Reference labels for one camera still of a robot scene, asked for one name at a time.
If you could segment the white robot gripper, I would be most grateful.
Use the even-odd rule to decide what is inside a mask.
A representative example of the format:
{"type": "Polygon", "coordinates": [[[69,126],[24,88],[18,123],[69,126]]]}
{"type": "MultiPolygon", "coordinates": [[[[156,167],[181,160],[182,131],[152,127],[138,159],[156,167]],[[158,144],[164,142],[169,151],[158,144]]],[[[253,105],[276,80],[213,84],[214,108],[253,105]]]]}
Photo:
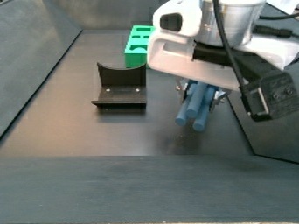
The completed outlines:
{"type": "MultiPolygon", "coordinates": [[[[270,38],[252,32],[266,0],[218,0],[228,44],[240,53],[249,53],[283,70],[299,53],[299,43],[270,38]]],[[[169,0],[153,13],[154,31],[146,48],[146,62],[153,70],[180,76],[174,90],[180,101],[188,86],[185,79],[218,86],[209,111],[224,102],[230,90],[238,88],[237,79],[224,57],[202,55],[194,58],[194,46],[222,48],[213,17],[212,0],[169,0]]]]}

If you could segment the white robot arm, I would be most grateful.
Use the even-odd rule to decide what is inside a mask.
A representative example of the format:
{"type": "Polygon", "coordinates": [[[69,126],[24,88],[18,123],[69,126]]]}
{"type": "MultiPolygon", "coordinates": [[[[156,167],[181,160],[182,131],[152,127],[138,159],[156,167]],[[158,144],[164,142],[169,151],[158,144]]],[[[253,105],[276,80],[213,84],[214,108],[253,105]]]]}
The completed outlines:
{"type": "Polygon", "coordinates": [[[264,0],[169,0],[153,13],[153,70],[237,90],[253,119],[299,110],[299,92],[277,52],[248,48],[264,0]]]}

